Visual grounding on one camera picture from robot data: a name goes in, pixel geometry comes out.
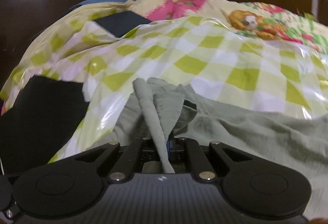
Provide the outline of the grey-green pants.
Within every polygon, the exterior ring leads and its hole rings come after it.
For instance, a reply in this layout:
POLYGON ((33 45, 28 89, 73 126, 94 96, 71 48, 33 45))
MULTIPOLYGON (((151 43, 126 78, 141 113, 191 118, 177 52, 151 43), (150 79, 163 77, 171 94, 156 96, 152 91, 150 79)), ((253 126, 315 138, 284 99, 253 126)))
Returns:
POLYGON ((306 216, 327 216, 327 116, 303 120, 250 111, 198 95, 190 85, 175 86, 159 78, 138 78, 133 89, 113 130, 94 147, 153 138, 168 172, 169 139, 183 136, 200 145, 220 141, 301 172, 312 187, 306 216))

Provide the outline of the green checkered plastic sheet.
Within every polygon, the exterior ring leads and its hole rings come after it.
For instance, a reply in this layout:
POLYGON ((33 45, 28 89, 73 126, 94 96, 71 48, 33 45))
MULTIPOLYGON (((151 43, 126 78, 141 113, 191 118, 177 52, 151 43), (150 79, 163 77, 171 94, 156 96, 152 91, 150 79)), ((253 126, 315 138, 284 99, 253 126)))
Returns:
POLYGON ((140 25, 120 38, 96 23, 123 9, 100 3, 62 17, 30 44, 1 90, 8 110, 34 75, 83 84, 86 116, 54 160, 111 132, 136 78, 189 84, 204 97, 256 111, 327 113, 327 58, 307 46, 247 38, 201 16, 140 25))

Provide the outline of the black cloth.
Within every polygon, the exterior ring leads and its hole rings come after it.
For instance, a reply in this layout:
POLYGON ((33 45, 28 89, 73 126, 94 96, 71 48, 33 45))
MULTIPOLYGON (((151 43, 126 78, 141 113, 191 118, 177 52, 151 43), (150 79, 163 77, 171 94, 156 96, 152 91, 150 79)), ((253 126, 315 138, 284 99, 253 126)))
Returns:
POLYGON ((82 83, 33 76, 1 116, 1 164, 18 174, 47 164, 70 140, 89 103, 82 83))

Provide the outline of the dark navy folded cloth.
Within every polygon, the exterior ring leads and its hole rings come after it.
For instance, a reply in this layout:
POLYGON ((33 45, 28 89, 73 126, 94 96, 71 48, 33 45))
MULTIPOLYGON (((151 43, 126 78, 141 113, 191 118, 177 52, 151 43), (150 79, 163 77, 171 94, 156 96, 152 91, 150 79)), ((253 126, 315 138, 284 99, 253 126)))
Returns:
POLYGON ((124 11, 98 18, 95 20, 95 23, 114 36, 120 38, 135 27, 139 25, 147 25, 151 23, 151 21, 132 11, 124 11))

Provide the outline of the cartoon floral bedsheet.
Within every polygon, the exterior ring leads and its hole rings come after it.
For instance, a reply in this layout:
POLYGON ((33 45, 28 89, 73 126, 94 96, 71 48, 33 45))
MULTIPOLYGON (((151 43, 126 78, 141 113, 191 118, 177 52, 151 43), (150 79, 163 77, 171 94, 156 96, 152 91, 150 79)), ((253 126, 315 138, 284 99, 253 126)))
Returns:
POLYGON ((319 53, 327 53, 327 26, 263 2, 136 0, 130 10, 151 21, 185 16, 215 18, 242 36, 284 40, 302 44, 319 53))

